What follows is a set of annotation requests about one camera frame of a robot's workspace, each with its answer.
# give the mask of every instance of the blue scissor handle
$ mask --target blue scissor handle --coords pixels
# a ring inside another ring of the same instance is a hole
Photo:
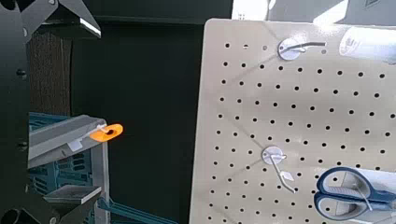
[[[327,214],[325,211],[323,211],[323,209],[320,206],[320,203],[322,202],[322,200],[325,200],[325,199],[335,200],[339,203],[354,204],[354,205],[356,205],[356,207],[354,210],[352,210],[348,213],[345,213],[343,215],[340,215],[340,216],[330,215],[330,214]],[[326,195],[321,192],[318,192],[315,194],[314,200],[315,200],[315,207],[317,208],[317,211],[322,216],[324,216],[330,220],[334,220],[334,221],[350,220],[355,217],[361,216],[362,214],[366,213],[369,210],[369,207],[368,207],[366,201],[364,201],[364,200],[350,199],[350,198],[334,196],[334,195]],[[390,210],[392,210],[389,203],[373,202],[373,203],[370,203],[370,205],[372,206],[373,210],[375,210],[375,211],[390,211]]]
[[[335,172],[342,172],[342,171],[350,172],[354,175],[357,175],[358,177],[360,177],[363,180],[366,187],[369,188],[369,190],[370,190],[370,194],[367,196],[368,201],[379,202],[379,203],[390,203],[390,202],[393,202],[396,200],[396,194],[385,191],[385,190],[374,189],[372,184],[370,183],[370,181],[368,181],[364,175],[362,175],[358,170],[355,170],[355,169],[352,169],[349,167],[335,167],[335,168],[332,168],[332,169],[326,171],[325,173],[323,173],[323,175],[320,177],[320,179],[318,180],[318,183],[317,183],[318,190],[323,194],[338,197],[339,194],[334,194],[332,192],[327,191],[323,185],[324,185],[325,179],[329,175],[331,175]],[[361,197],[355,197],[353,195],[343,195],[343,197],[350,198],[352,200],[361,200]]]

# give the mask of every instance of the pegboard hook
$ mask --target pegboard hook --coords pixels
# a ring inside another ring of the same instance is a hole
[[[267,164],[273,164],[276,174],[279,177],[280,183],[282,183],[283,187],[285,187],[285,189],[288,191],[295,193],[296,191],[294,188],[289,186],[285,181],[285,178],[294,181],[293,177],[288,172],[280,171],[279,167],[277,166],[278,163],[282,162],[286,158],[287,156],[283,154],[282,149],[279,147],[268,147],[262,152],[262,159]]]

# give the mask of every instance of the bolt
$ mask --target bolt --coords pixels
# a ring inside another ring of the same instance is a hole
[[[26,149],[28,148],[27,142],[19,142],[18,148],[20,149],[21,152],[26,151]]]
[[[26,79],[26,71],[22,69],[17,70],[17,76],[21,77],[22,79]]]
[[[49,221],[49,224],[56,224],[56,217],[52,217]]]

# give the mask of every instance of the orange clip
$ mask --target orange clip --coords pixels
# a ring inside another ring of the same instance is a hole
[[[119,136],[122,133],[123,128],[120,124],[113,124],[106,126],[105,128],[103,128],[103,130],[107,131],[107,133],[99,130],[97,132],[91,133],[90,138],[97,142],[107,142],[108,140]]]

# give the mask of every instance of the white pegboard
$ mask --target white pegboard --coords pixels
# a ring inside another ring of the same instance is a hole
[[[206,24],[190,224],[330,224],[313,201],[322,173],[338,165],[395,171],[396,65],[341,57],[348,28]],[[327,45],[286,62],[276,50],[289,37]],[[262,161],[269,146],[288,156],[279,167],[293,175],[296,194]]]

